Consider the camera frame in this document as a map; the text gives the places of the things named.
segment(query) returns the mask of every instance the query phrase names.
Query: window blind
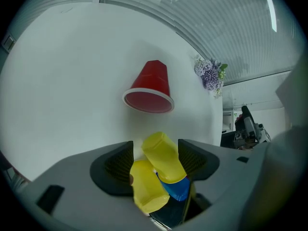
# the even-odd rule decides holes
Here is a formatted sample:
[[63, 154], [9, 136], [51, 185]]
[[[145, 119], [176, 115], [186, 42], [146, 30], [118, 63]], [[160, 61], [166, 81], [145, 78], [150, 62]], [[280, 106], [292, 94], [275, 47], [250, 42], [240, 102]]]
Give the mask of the window blind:
[[228, 64], [225, 85], [291, 70], [307, 50], [305, 35], [283, 0], [101, 2], [152, 16], [204, 58]]

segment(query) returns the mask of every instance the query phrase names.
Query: light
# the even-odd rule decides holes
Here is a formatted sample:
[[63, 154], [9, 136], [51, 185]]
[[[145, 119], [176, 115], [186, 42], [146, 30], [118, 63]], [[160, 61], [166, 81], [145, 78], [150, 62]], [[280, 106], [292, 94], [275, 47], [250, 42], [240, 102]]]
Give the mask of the light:
[[271, 27], [275, 32], [277, 32], [277, 22], [276, 22], [276, 14], [275, 14], [275, 8], [273, 4], [273, 0], [267, 0], [269, 5], [269, 12], [270, 12], [270, 18], [271, 18]]

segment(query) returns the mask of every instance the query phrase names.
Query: cup rim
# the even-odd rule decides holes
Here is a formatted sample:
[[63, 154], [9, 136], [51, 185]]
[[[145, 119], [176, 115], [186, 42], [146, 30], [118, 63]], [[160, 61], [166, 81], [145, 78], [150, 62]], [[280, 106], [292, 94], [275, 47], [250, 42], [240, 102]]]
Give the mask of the cup rim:
[[152, 94], [156, 94], [162, 98], [165, 98], [166, 100], [169, 101], [169, 103], [171, 104], [171, 109], [168, 110], [168, 111], [165, 111], [165, 112], [160, 112], [158, 114], [163, 114], [163, 113], [168, 113], [168, 112], [171, 112], [173, 109], [174, 109], [174, 101], [171, 97], [169, 97], [168, 95], [164, 94], [163, 92], [161, 91], [157, 91], [157, 90], [154, 90], [154, 89], [149, 89], [149, 88], [143, 88], [143, 87], [137, 87], [137, 88], [131, 88], [131, 89], [128, 89], [126, 90], [124, 93], [123, 93], [123, 96], [122, 96], [122, 100], [123, 102], [130, 108], [134, 109], [134, 110], [138, 110], [140, 112], [143, 112], [143, 113], [148, 113], [148, 114], [157, 114], [157, 113], [153, 113], [153, 112], [147, 112], [147, 111], [143, 111], [143, 110], [139, 110], [139, 109], [136, 109], [132, 106], [130, 106], [125, 97], [127, 94], [130, 94], [130, 93], [133, 93], [133, 92], [147, 92], [147, 93], [152, 93]]

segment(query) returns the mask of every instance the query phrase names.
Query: white table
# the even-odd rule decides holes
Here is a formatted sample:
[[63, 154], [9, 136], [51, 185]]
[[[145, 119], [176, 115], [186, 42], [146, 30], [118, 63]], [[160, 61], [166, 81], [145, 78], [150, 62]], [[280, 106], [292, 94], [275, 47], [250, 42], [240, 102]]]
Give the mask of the white table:
[[[1, 151], [34, 180], [67, 156], [129, 140], [137, 148], [156, 131], [175, 142], [219, 145], [222, 101], [194, 73], [196, 54], [169, 27], [127, 8], [50, 8], [25, 30], [3, 67]], [[171, 113], [145, 114], [122, 101], [149, 60], [167, 65]]]

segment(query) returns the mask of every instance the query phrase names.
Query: plastic cup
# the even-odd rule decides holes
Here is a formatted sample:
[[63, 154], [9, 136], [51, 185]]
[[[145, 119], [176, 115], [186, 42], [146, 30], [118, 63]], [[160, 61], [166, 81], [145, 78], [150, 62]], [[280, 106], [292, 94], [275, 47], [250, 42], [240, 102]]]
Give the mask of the plastic cup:
[[170, 196], [148, 160], [135, 161], [130, 174], [133, 176], [134, 202], [142, 212], [157, 211], [168, 202]]
[[145, 139], [141, 148], [162, 182], [173, 184], [184, 179], [186, 173], [179, 161], [178, 147], [166, 134], [152, 134]]
[[184, 201], [185, 199], [187, 199], [190, 186], [190, 181], [187, 177], [184, 177], [184, 179], [174, 184], [167, 184], [162, 181], [161, 183], [165, 190], [169, 193], [169, 195], [177, 201]]
[[147, 62], [122, 99], [129, 107], [146, 113], [173, 110], [167, 66], [158, 60]]

